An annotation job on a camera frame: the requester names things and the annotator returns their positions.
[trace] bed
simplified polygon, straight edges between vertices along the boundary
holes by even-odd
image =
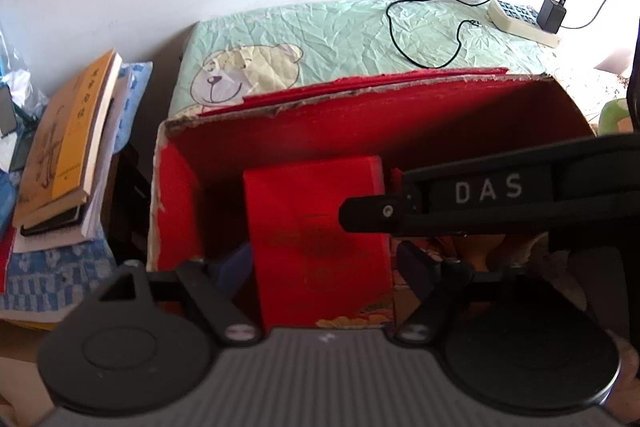
[[[273,7],[199,22],[186,47],[169,117],[193,115],[241,103],[249,94],[309,86],[354,75],[415,69],[394,48],[385,18],[386,0],[335,1]],[[512,73],[549,73],[590,121],[607,101],[623,96],[610,73],[563,63],[556,52],[500,31],[484,7],[455,2],[395,6],[394,34],[422,64],[449,68],[504,66]]]

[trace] teddy bear print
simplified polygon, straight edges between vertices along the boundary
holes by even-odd
[[[195,106],[180,114],[236,105],[249,94],[287,89],[298,80],[302,50],[294,44],[242,46],[208,55],[191,83]]]

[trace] yellow book cover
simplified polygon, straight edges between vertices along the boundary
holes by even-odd
[[[121,63],[114,50],[107,52],[50,100],[20,181],[15,227],[32,227],[86,201]]]

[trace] green object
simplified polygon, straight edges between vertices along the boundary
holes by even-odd
[[[630,126],[631,120],[626,98],[611,100],[604,105],[598,122],[598,135],[630,132]]]

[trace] bolt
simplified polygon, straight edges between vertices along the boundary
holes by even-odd
[[[225,330],[225,336],[230,341],[248,342],[258,335],[255,328],[249,324],[232,324]]]
[[[429,336],[429,328],[424,324],[407,324],[400,330],[400,338],[408,342],[423,342]]]
[[[338,337],[336,337],[333,333],[324,333],[318,337],[318,340],[326,344],[331,341],[334,341],[337,338]]]

